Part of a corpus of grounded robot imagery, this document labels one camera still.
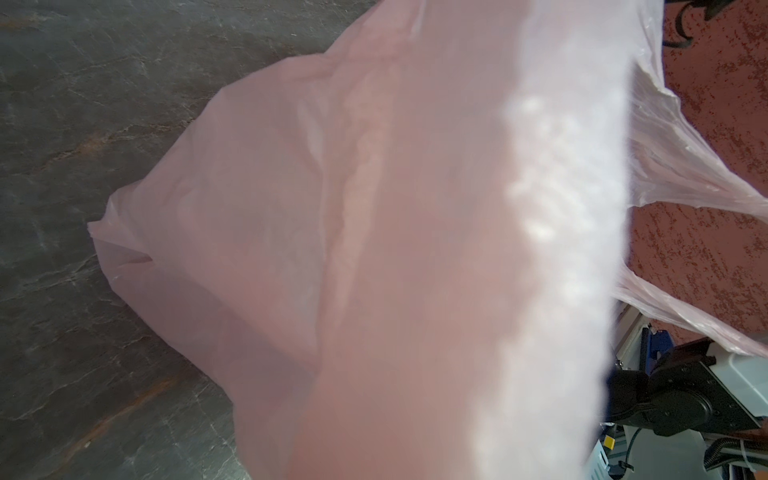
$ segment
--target white cable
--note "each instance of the white cable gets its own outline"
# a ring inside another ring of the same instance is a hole
[[[744,439],[741,439],[741,458],[744,459],[744,463],[746,463],[746,467],[752,471],[752,473],[756,472],[755,468],[752,466],[749,460],[746,459],[746,448],[744,448]]]

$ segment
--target textured red wall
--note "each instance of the textured red wall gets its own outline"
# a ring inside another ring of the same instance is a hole
[[[681,6],[667,6],[667,38]],[[689,9],[684,25],[694,44],[664,49],[667,85],[726,165],[768,194],[768,2],[736,0],[706,23]],[[768,329],[768,224],[658,203],[634,210],[631,235],[637,275],[739,330]]]

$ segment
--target red wall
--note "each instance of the red wall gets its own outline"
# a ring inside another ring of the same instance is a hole
[[[666,38],[681,6],[667,7]],[[768,194],[768,2],[736,0],[707,23],[690,9],[684,24],[694,44],[664,49],[667,85],[726,165]],[[634,209],[631,236],[637,275],[744,332],[768,329],[768,224],[658,203]]]

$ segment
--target dark stone countertop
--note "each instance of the dark stone countertop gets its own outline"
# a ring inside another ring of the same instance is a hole
[[[0,478],[248,478],[229,400],[111,292],[86,223],[219,88],[372,4],[0,2]]]

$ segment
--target gray marble surface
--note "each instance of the gray marble surface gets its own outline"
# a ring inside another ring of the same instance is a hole
[[[372,0],[0,0],[0,478],[248,478],[231,404],[109,289],[86,223],[225,84]]]

